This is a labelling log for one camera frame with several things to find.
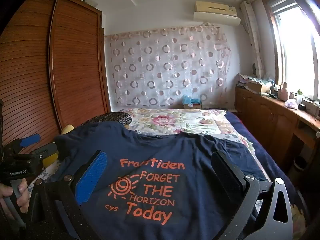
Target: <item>air conditioner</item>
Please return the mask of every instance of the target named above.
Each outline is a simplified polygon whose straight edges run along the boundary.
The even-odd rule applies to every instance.
[[[237,17],[235,7],[212,2],[196,2],[196,11],[193,13],[193,19],[198,22],[231,26],[240,24],[240,18]]]

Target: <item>navy blue t-shirt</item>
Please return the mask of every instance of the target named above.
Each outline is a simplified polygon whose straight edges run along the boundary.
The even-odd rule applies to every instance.
[[[209,240],[234,214],[211,166],[220,150],[243,171],[266,180],[248,149],[212,136],[143,136],[116,122],[91,123],[57,136],[66,157],[54,179],[73,175],[97,151],[107,167],[81,209],[103,239]]]

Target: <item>window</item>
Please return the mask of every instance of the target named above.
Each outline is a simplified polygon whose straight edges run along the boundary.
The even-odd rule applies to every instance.
[[[320,98],[320,36],[294,0],[263,0],[276,44],[276,83],[288,83],[312,100]]]

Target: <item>sun graphic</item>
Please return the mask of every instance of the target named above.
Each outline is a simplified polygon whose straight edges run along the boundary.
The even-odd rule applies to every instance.
[[[135,174],[130,176],[130,179],[140,176],[139,174]],[[124,176],[123,178],[118,177],[119,180],[109,185],[111,188],[111,191],[108,193],[108,196],[110,196],[113,193],[114,199],[117,199],[117,195],[121,196],[123,199],[127,199],[124,195],[130,193],[131,195],[135,195],[131,190],[136,188],[136,186],[133,186],[139,180],[135,180],[134,182],[131,182],[129,179],[129,175]]]

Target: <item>wardrobe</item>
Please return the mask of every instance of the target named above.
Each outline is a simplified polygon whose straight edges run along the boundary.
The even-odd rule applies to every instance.
[[[110,111],[102,12],[80,0],[26,0],[0,36],[3,143],[49,143]]]

